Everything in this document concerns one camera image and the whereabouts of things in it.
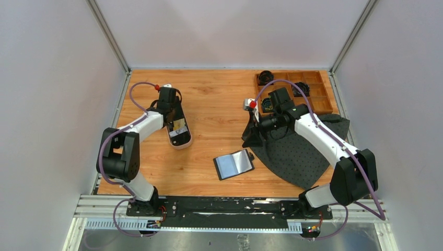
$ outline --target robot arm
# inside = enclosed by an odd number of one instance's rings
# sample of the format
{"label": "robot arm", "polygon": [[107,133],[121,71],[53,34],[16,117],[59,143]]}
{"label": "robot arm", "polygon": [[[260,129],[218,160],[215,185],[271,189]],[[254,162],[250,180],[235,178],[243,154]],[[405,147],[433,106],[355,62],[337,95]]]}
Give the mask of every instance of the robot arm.
{"label": "robot arm", "polygon": [[[112,137],[109,144],[104,146],[102,156],[102,164],[104,174],[109,178],[114,179],[118,183],[124,185],[130,193],[135,197],[135,201],[139,206],[147,209],[147,212],[155,213],[158,206],[158,191],[151,185],[139,172],[140,167],[140,144],[147,137],[157,130],[167,126],[173,127],[173,122],[177,120],[177,116],[185,121],[183,111],[181,109],[181,98],[176,96],[180,94],[177,89],[171,85],[165,85],[159,88],[159,99],[153,102],[147,112],[143,113],[138,119],[133,122],[116,128],[107,128],[104,130],[101,140],[101,145],[106,138],[116,131],[128,128],[121,133]],[[185,140],[181,138],[174,141],[174,143],[185,143],[189,145],[191,142],[190,133],[187,130],[189,137]],[[116,149],[122,148],[121,153],[114,152]],[[99,161],[97,160],[97,172],[100,173]]]}
{"label": "robot arm", "polygon": [[252,99],[244,101],[243,107],[249,111],[250,119],[242,136],[243,147],[262,146],[262,139],[267,140],[267,132],[288,126],[307,139],[334,167],[334,174],[329,184],[311,188],[299,195],[299,207],[302,213],[307,214],[315,208],[332,203],[347,206],[369,194],[362,174],[345,151],[346,148],[362,164],[373,189],[377,190],[375,157],[370,150],[360,151],[344,140],[343,146],[340,146],[331,135],[338,139],[340,137],[325,125],[322,128],[326,129],[327,133],[323,131],[319,127],[322,122],[317,115],[313,115],[316,119],[314,121],[306,105],[295,106],[285,88],[275,90],[269,95],[274,112],[265,117],[260,116],[257,107],[251,108],[248,105]]}

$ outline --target wooden compartment tray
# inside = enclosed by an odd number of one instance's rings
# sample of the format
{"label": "wooden compartment tray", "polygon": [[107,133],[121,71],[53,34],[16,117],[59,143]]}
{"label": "wooden compartment tray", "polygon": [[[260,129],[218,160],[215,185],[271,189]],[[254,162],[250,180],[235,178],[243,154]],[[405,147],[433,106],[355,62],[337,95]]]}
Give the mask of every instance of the wooden compartment tray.
{"label": "wooden compartment tray", "polygon": [[[317,114],[332,113],[332,104],[326,93],[325,82],[321,78],[320,72],[318,71],[288,71],[288,72],[272,72],[274,74],[274,79],[286,79],[293,83],[303,82],[309,85],[310,92],[308,101],[311,104],[312,110]],[[255,94],[257,95],[263,86],[259,86],[259,75],[255,74],[254,77],[254,87]],[[269,96],[269,93],[285,87],[293,98],[295,105],[306,104],[303,97],[294,97],[292,92],[292,86],[286,82],[276,82],[273,85],[268,86],[265,91],[260,95],[257,100],[257,105],[259,106],[259,112],[261,114],[266,114],[263,112],[261,101]]]}

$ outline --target wooden tabletop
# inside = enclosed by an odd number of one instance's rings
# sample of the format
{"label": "wooden tabletop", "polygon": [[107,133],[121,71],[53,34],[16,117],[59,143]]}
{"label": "wooden tabletop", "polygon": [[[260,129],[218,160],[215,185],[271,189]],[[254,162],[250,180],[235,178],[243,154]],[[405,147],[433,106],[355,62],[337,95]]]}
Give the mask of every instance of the wooden tabletop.
{"label": "wooden tabletop", "polygon": [[[243,111],[245,98],[254,98],[254,74],[261,70],[134,70],[129,87],[141,81],[158,85],[171,83],[183,95],[183,110],[193,136],[193,144],[174,150],[166,128],[153,133],[141,144],[140,172],[160,195],[223,197],[298,197],[303,192],[273,174],[256,158],[255,170],[226,180],[218,180],[213,158],[241,150],[241,135],[248,122]],[[321,71],[334,113],[338,113],[327,71]],[[144,107],[158,99],[151,86],[134,88],[135,100]],[[131,102],[123,103],[118,127],[138,118],[142,112]],[[329,183],[332,168],[316,185]],[[98,194],[126,194],[104,180]]]}

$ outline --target gray wall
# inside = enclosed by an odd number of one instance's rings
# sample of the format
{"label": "gray wall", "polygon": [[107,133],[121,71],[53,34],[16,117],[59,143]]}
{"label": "gray wall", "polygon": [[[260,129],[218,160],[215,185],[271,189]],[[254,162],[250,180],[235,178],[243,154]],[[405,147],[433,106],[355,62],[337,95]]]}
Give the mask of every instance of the gray wall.
{"label": "gray wall", "polygon": [[124,81],[86,1],[0,1],[0,249],[61,250]]}
{"label": "gray wall", "polygon": [[337,76],[400,250],[441,250],[443,2],[381,0]]}
{"label": "gray wall", "polygon": [[329,67],[367,0],[98,0],[131,67]]}

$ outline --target black fabric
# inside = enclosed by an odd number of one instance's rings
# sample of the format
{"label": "black fabric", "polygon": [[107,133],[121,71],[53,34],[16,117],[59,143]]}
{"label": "black fabric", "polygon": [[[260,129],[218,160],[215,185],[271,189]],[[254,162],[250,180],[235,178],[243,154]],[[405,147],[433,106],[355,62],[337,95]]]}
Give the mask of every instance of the black fabric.
{"label": "black fabric", "polygon": [[[349,120],[337,114],[320,115],[320,120],[339,137],[346,138]],[[254,154],[275,175],[303,189],[309,189],[329,166],[323,155],[302,136],[289,131],[286,127],[272,131],[273,140],[268,140],[263,147],[251,147]]]}

